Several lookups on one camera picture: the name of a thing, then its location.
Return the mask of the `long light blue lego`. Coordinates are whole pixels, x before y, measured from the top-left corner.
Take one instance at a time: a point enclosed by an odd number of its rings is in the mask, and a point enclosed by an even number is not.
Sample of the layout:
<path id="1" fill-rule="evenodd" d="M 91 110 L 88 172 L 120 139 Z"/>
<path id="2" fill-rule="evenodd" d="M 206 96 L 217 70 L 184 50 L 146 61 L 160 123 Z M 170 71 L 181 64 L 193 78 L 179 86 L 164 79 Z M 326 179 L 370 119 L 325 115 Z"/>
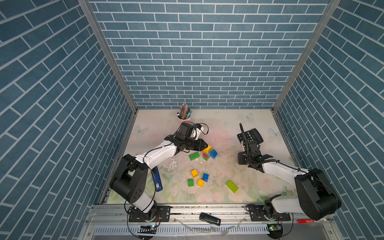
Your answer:
<path id="1" fill-rule="evenodd" d="M 218 155 L 217 152 L 213 152 L 213 153 L 209 152 L 209 156 L 210 156 L 210 158 L 212 158 L 212 159 L 216 159 L 217 155 Z"/>

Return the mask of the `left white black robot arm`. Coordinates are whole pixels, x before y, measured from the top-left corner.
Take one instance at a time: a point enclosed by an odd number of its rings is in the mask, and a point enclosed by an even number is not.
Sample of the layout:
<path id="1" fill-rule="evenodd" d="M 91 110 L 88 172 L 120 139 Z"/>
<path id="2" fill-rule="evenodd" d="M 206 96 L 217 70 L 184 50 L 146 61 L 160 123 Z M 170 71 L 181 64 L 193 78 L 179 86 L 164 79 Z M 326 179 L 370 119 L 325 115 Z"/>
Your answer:
<path id="1" fill-rule="evenodd" d="M 166 136 L 154 149 L 141 155 L 122 157 L 110 188 L 133 205 L 141 220 L 152 220 L 157 209 L 154 197 L 145 193 L 148 172 L 184 150 L 201 152 L 206 149 L 208 144 L 199 138 L 200 134 L 207 134 L 204 126 L 203 123 L 183 122 L 174 134 Z"/>

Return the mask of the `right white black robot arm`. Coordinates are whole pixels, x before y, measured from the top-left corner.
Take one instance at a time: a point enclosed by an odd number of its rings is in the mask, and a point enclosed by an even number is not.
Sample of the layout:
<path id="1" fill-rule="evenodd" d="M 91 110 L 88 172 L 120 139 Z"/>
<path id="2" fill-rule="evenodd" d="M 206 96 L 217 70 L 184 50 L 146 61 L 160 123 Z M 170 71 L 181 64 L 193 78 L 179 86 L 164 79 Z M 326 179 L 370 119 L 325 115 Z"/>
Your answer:
<path id="1" fill-rule="evenodd" d="M 275 176 L 293 185 L 296 197 L 275 195 L 265 200 L 263 207 L 267 219 L 277 219 L 283 214 L 304 214 L 312 220 L 333 214 L 341 208 L 337 191 L 320 169 L 301 169 L 263 155 L 256 142 L 242 140 L 244 151 L 238 154 L 238 163 L 259 172 Z"/>

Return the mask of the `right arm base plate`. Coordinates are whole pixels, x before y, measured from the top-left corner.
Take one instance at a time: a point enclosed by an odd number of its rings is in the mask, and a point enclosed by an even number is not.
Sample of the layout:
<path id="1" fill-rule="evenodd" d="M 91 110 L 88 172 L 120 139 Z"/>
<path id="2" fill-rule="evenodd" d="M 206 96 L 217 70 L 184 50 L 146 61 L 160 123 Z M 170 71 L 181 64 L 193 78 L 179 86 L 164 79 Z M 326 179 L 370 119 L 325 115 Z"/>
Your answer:
<path id="1" fill-rule="evenodd" d="M 277 213 L 273 207 L 268 205 L 255 205 L 248 204 L 245 206 L 245 209 L 250 214 L 252 222 L 260 221 L 290 221 L 291 216 L 287 213 Z"/>

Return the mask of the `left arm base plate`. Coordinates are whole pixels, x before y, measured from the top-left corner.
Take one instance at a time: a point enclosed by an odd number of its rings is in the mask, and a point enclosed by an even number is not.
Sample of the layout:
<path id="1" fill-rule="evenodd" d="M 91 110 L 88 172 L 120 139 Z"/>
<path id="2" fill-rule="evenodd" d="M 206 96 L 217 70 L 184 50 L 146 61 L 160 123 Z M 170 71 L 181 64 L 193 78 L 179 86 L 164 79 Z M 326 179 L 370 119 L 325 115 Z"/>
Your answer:
<path id="1" fill-rule="evenodd" d="M 154 222 L 156 218 L 159 218 L 158 221 L 169 222 L 171 207 L 170 206 L 156 206 L 152 207 L 148 213 L 143 213 L 138 208 L 132 206 L 128 210 L 129 213 L 129 222 L 130 223 L 143 223 L 143 222 Z"/>

